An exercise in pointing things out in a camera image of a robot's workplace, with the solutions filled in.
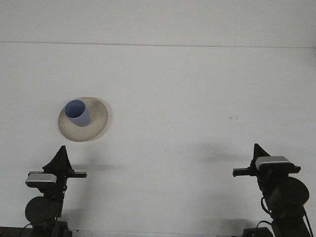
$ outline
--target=wall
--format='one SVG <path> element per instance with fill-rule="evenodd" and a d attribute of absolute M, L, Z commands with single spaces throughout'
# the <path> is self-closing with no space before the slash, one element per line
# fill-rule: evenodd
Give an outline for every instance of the wall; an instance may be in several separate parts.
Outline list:
<path fill-rule="evenodd" d="M 314 0 L 2 0 L 0 5 L 0 41 L 316 47 Z"/>
<path fill-rule="evenodd" d="M 40 195 L 24 184 L 28 171 L 66 145 L 73 168 L 88 171 L 68 181 L 62 219 L 71 229 L 240 235 L 269 220 L 255 178 L 232 177 L 233 168 L 249 166 L 256 142 L 302 166 L 296 177 L 310 190 L 306 210 L 315 226 L 316 52 L 271 48 L 315 46 L 315 3 L 237 3 L 107 1 L 116 14 L 102 2 L 2 1 L 1 41 L 28 43 L 0 43 L 1 225 L 26 224 L 25 205 Z M 212 6 L 218 15 L 209 14 Z M 173 15 L 192 25 L 178 20 L 177 27 Z M 267 23 L 270 16 L 277 25 Z M 163 30 L 147 34 L 153 21 Z M 288 38 L 278 40 L 279 33 Z M 60 134 L 57 119 L 82 96 L 103 99 L 110 122 L 99 139 L 75 143 Z"/>

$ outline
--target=cable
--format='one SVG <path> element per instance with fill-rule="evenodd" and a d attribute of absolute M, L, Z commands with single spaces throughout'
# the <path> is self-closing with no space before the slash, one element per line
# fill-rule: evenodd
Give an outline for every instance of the cable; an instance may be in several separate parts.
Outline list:
<path fill-rule="evenodd" d="M 305 218 L 306 218 L 306 222 L 307 222 L 308 228 L 310 229 L 311 236 L 314 237 L 313 231 L 312 231 L 312 228 L 311 228 L 311 224 L 310 224 L 310 221 L 308 220 L 308 217 L 307 217 L 306 213 L 305 213 Z"/>
<path fill-rule="evenodd" d="M 31 223 L 28 223 L 25 227 L 22 228 L 20 234 L 18 235 L 18 237 L 21 237 L 21 234 L 23 233 L 23 231 L 25 230 L 25 228 L 27 228 Z"/>
<path fill-rule="evenodd" d="M 269 224 L 270 226 L 272 225 L 272 223 L 270 223 L 269 221 L 260 221 L 257 226 L 256 226 L 256 230 L 255 230 L 255 237 L 257 237 L 257 230 L 258 230 L 258 227 L 261 223 L 266 223 L 266 224 Z"/>
<path fill-rule="evenodd" d="M 264 199 L 264 197 L 261 198 L 261 207 L 262 207 L 262 209 L 263 209 L 266 213 L 268 213 L 268 214 L 270 215 L 268 209 L 266 209 L 266 207 L 265 207 L 264 204 L 263 204 L 263 199 Z"/>

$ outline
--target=cup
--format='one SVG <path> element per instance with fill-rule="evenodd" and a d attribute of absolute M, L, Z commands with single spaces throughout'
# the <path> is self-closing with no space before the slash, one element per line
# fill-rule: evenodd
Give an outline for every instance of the cup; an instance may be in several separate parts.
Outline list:
<path fill-rule="evenodd" d="M 89 110 L 81 100 L 72 100 L 64 108 L 65 115 L 75 125 L 85 127 L 90 123 Z"/>

